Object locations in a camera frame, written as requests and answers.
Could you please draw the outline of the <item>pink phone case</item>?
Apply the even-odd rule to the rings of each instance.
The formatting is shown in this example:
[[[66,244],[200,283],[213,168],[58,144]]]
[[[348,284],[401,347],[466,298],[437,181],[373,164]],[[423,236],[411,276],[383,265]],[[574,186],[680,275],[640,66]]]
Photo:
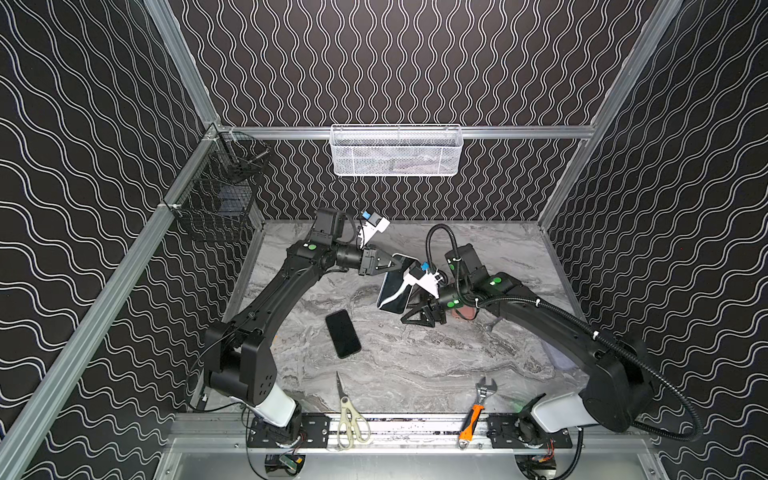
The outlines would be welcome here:
[[[462,306],[453,309],[452,316],[464,321],[474,321],[478,316],[478,310],[474,307]]]

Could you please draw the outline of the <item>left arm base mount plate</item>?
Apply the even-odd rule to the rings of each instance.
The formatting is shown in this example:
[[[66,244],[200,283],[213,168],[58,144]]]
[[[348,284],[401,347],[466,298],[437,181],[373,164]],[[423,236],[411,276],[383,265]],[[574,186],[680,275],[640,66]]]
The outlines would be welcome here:
[[[328,446],[331,418],[321,413],[302,413],[286,427],[254,419],[247,429],[246,445],[256,449],[324,449]]]

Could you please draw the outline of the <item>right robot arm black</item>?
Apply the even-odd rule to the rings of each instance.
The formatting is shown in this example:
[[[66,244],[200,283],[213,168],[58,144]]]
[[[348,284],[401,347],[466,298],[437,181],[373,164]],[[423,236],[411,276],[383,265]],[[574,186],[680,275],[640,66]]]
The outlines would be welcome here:
[[[521,280],[505,273],[491,274],[470,244],[446,256],[450,283],[439,286],[409,307],[405,324],[434,326],[451,309],[473,307],[508,320],[537,335],[568,357],[587,377],[579,391],[540,394],[518,414],[516,430],[525,444],[540,445],[548,434],[571,427],[602,426],[622,433],[636,428],[662,438],[693,442],[701,438],[700,415],[685,395],[651,364],[644,343],[620,337],[580,319],[537,296]],[[660,388],[682,404],[691,426],[681,432],[646,424],[640,416]]]

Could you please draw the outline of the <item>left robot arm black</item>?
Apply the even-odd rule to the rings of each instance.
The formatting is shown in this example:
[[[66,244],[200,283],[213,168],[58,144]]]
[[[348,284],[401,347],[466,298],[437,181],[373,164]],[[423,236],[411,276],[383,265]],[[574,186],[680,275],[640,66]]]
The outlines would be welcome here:
[[[205,332],[201,354],[206,387],[244,404],[268,424],[286,429],[294,422],[297,403],[277,385],[272,342],[301,297],[336,267],[363,276],[389,273],[401,266],[388,252],[370,244],[390,221],[364,212],[356,237],[341,240],[345,215],[320,209],[303,240],[286,250],[274,278],[242,311]]]

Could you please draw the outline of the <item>black smartphone green case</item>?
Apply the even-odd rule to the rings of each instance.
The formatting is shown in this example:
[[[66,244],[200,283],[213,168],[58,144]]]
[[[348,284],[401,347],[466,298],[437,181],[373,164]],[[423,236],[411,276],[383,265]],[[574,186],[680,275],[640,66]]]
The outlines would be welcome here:
[[[384,312],[403,314],[408,306],[413,286],[406,285],[402,278],[385,274],[376,307]]]

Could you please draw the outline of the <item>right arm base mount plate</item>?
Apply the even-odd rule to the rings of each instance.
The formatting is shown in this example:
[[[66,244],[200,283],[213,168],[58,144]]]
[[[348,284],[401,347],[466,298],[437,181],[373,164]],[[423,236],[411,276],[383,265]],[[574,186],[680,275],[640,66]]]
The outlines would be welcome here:
[[[548,433],[534,421],[518,414],[490,414],[487,433],[494,449],[570,449],[573,441],[567,429]]]

